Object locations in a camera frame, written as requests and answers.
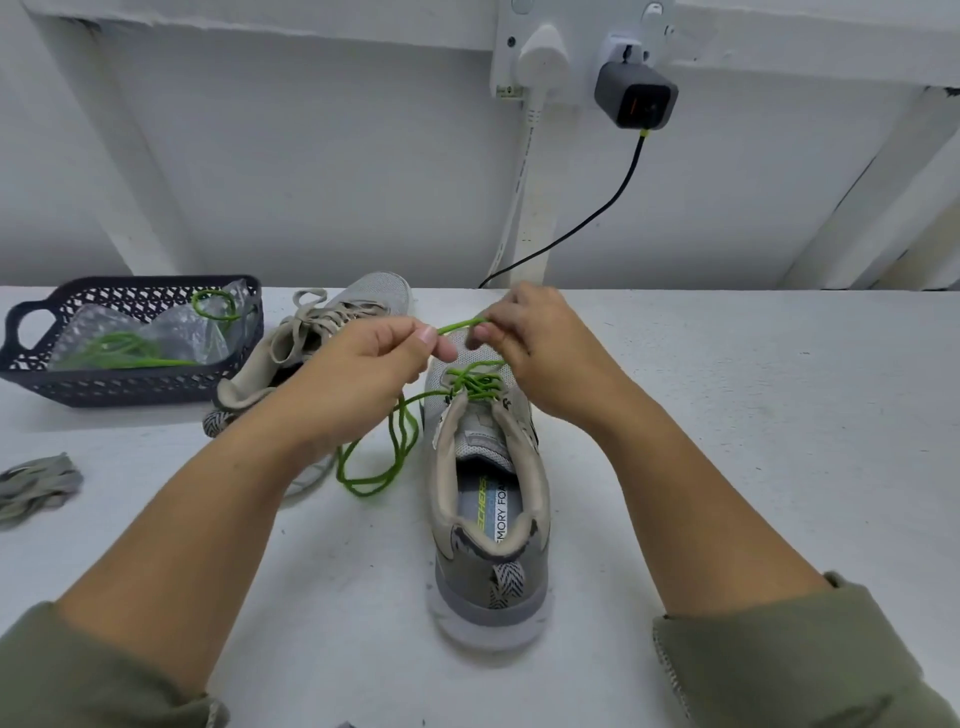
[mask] olive green sleeve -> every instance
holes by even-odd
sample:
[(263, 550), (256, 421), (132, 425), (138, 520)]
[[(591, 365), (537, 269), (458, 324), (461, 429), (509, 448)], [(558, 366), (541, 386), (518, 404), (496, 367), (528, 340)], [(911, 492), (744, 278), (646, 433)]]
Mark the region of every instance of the olive green sleeve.
[(697, 728), (960, 727), (864, 587), (739, 614), (657, 619), (654, 645)]
[(0, 726), (222, 728), (227, 709), (185, 700), (155, 669), (38, 604), (0, 637)]

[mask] electrical socket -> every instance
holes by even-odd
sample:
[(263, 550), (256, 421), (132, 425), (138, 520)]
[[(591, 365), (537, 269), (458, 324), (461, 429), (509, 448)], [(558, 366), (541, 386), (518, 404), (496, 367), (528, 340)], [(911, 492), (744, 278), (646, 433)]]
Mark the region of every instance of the electrical socket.
[(491, 93), (497, 98), (522, 97), (522, 84), (516, 78), (517, 58), (533, 33), (549, 23), (564, 41), (570, 72), (566, 83), (550, 92), (547, 102), (592, 107), (600, 69), (609, 61), (623, 61), (626, 46), (634, 45), (631, 64), (656, 68), (664, 61), (675, 3), (676, 0), (497, 0)]
[[(624, 54), (628, 48), (631, 49), (630, 56), (625, 59)], [(628, 36), (618, 36), (616, 34), (607, 36), (603, 43), (600, 44), (600, 53), (597, 54), (593, 78), (597, 78), (600, 75), (600, 69), (611, 61), (616, 63), (622, 63), (623, 61), (627, 63), (643, 63), (643, 43), (637, 38)]]

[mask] white plug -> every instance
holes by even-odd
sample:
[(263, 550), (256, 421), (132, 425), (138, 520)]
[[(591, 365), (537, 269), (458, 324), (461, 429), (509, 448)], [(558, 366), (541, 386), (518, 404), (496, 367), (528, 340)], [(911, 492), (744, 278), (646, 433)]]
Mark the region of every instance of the white plug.
[(527, 89), (527, 112), (539, 121), (547, 94), (570, 76), (570, 56), (556, 27), (544, 23), (534, 31), (516, 57), (515, 72), (516, 82)]

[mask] forearm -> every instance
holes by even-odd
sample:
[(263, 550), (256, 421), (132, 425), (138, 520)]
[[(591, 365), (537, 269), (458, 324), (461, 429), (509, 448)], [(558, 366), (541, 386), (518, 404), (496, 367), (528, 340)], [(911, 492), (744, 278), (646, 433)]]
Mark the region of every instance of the forearm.
[(632, 382), (588, 429), (613, 464), (668, 614), (704, 616), (829, 588)]
[(290, 481), (310, 460), (264, 402), (202, 449), (60, 599), (61, 615), (204, 690)]

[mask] hand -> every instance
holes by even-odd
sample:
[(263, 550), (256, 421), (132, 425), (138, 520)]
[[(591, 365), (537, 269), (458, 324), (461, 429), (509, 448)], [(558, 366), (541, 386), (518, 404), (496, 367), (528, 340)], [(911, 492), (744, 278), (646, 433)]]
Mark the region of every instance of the hand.
[(470, 330), (468, 348), (496, 349), (549, 415), (590, 430), (605, 401), (637, 389), (555, 288), (523, 282), (480, 315), (489, 323)]
[(318, 458), (389, 416), (403, 385), (417, 381), (431, 354), (457, 358), (449, 340), (417, 319), (352, 321), (253, 412), (262, 409), (278, 428), (304, 436)]

